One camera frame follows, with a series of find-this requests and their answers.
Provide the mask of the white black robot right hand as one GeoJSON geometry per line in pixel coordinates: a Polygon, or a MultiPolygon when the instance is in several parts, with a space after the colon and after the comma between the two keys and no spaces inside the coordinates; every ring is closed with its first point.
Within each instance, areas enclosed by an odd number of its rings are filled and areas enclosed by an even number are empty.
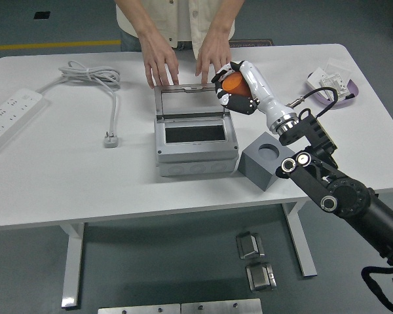
{"type": "Polygon", "coordinates": [[[230,62],[224,65],[212,79],[220,105],[224,108],[246,115],[256,110],[262,112],[267,119],[267,127],[273,133],[281,128],[292,128],[299,122],[293,109],[283,105],[273,94],[258,68],[248,61],[230,62]],[[250,96],[240,96],[225,90],[225,79],[234,73],[240,73],[248,85],[250,96]]]}

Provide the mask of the person's left hand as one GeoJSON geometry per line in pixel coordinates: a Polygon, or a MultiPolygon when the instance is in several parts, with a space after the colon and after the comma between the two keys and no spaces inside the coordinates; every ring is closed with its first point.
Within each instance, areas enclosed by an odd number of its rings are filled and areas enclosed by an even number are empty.
{"type": "Polygon", "coordinates": [[[200,76],[201,83],[206,84],[211,65],[213,65],[215,71],[219,71],[230,61],[229,31],[210,29],[198,52],[195,76],[200,76]]]}

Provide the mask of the person's right hand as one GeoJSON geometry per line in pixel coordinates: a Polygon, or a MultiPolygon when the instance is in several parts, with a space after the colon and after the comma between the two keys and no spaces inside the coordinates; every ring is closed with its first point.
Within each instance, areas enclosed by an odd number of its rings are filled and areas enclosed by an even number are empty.
{"type": "Polygon", "coordinates": [[[151,30],[141,34],[139,40],[149,87],[178,85],[178,60],[161,34],[157,30],[151,30]]]}

